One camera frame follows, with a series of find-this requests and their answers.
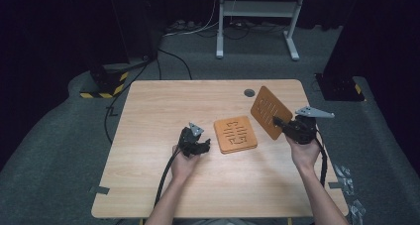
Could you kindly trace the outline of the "black stand base striped tape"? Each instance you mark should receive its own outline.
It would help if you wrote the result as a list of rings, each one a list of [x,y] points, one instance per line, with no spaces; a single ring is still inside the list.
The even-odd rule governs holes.
[[[124,88],[127,71],[108,72],[103,65],[95,66],[79,90],[82,98],[113,98]]]

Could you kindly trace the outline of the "white metal stand frame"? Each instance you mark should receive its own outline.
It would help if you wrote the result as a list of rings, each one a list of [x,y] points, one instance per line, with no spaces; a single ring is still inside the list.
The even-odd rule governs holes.
[[[264,2],[219,0],[218,32],[216,41],[216,58],[224,56],[224,18],[256,17],[256,18],[288,18],[289,26],[283,32],[286,45],[292,60],[300,60],[293,41],[293,34],[303,5],[303,0],[294,2]]]

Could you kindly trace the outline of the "wooden slotted coaster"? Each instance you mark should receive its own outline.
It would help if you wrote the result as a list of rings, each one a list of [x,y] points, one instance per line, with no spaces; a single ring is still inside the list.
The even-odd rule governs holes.
[[[274,125],[273,117],[284,123],[290,122],[293,117],[292,112],[266,86],[260,88],[251,114],[273,140],[282,133],[282,129]]]
[[[217,120],[214,122],[214,130],[222,154],[254,149],[258,146],[248,116]]]

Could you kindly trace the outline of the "person's left hand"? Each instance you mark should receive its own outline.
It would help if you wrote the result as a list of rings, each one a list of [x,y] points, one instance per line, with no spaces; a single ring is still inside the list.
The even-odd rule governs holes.
[[[186,157],[177,146],[172,147],[172,152],[174,155],[171,164],[172,180],[177,183],[185,183],[194,172],[200,157],[194,155]]]

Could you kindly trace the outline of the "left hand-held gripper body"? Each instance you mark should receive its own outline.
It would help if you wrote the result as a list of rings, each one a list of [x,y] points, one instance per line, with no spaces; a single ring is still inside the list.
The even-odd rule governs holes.
[[[201,143],[198,142],[203,132],[202,128],[193,123],[182,129],[177,145],[186,157],[203,154],[199,152]]]

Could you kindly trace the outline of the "crumpled clear plastic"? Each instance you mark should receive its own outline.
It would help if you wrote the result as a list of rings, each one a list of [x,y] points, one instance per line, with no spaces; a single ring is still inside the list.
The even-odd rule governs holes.
[[[354,188],[351,171],[344,166],[333,165],[333,168],[336,173],[338,183],[340,184],[342,190],[347,195],[354,195],[355,188]]]
[[[349,205],[349,214],[351,225],[364,225],[366,209],[357,199]]]

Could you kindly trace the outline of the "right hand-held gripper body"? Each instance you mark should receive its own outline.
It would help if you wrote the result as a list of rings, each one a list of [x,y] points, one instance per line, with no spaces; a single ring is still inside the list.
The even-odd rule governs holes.
[[[317,108],[306,106],[295,111],[295,117],[290,120],[291,128],[284,129],[282,132],[296,143],[305,145],[316,138],[317,135],[317,118],[334,118],[335,114],[326,112]]]

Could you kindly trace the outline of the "person's right hand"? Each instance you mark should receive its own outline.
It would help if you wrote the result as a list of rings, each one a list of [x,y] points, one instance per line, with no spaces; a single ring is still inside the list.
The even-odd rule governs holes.
[[[289,137],[286,141],[291,148],[291,157],[299,172],[313,171],[315,163],[320,154],[320,148],[315,140],[301,145]]]

